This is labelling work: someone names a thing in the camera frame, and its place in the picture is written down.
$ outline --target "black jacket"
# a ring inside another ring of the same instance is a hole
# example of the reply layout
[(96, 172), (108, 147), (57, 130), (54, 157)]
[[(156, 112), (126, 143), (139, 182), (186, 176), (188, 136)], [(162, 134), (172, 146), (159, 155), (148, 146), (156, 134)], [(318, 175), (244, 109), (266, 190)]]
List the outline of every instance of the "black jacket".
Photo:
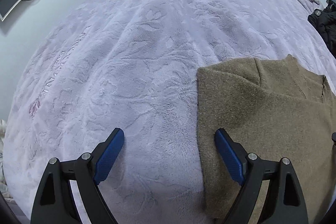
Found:
[(330, 0), (323, 11), (315, 9), (308, 21), (319, 32), (327, 48), (336, 58), (336, 5)]

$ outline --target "knit fabric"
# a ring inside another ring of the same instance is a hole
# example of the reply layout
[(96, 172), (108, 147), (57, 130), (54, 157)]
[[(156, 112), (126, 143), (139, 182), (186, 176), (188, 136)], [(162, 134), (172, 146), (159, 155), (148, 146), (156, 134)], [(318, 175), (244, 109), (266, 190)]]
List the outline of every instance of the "knit fabric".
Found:
[[(291, 160), (310, 223), (328, 209), (335, 185), (331, 134), (336, 131), (335, 95), (291, 55), (283, 60), (233, 59), (198, 74), (197, 138), (206, 212), (224, 218), (240, 186), (216, 151), (214, 133), (225, 128), (235, 142), (261, 159)], [(266, 196), (264, 181), (249, 223), (257, 223)]]

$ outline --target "bed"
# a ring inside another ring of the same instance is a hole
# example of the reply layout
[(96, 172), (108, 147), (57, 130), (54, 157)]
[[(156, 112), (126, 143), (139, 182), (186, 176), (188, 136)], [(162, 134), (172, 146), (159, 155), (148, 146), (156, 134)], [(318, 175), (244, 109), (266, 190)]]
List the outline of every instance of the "bed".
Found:
[(125, 145), (99, 185), (117, 221), (213, 223), (203, 210), (197, 68), (291, 54), (335, 93), (336, 60), (308, 15), (298, 0), (86, 0), (17, 86), (3, 155), (17, 204), (30, 217), (48, 160), (76, 159), (119, 127)]

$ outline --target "lavender blanket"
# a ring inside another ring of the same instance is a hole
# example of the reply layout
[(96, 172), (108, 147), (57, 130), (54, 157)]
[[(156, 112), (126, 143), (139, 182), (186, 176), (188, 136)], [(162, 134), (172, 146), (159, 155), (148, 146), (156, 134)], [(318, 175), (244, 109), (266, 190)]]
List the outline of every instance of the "lavender blanket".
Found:
[(319, 0), (297, 0), (302, 6), (312, 14), (315, 9), (323, 10), (324, 7)]
[(336, 60), (308, 14), (297, 0), (86, 0), (17, 86), (3, 155), (17, 204), (30, 217), (48, 160), (76, 159), (119, 127), (124, 148), (99, 186), (118, 222), (213, 223), (203, 211), (197, 68), (291, 54), (335, 92)]

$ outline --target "blue gripper pad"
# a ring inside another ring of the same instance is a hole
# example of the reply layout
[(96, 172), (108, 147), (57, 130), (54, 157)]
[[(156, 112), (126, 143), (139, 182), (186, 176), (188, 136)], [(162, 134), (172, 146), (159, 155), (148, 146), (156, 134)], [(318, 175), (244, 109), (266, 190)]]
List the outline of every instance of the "blue gripper pad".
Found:
[(119, 155), (121, 148), (124, 145), (124, 141), (124, 132), (119, 129), (96, 164), (96, 172), (93, 179), (97, 185), (99, 185), (100, 182), (106, 180), (114, 162)]
[(245, 181), (242, 164), (229, 142), (224, 138), (223, 134), (219, 130), (215, 133), (215, 144), (232, 180), (238, 182), (239, 185), (242, 186)]

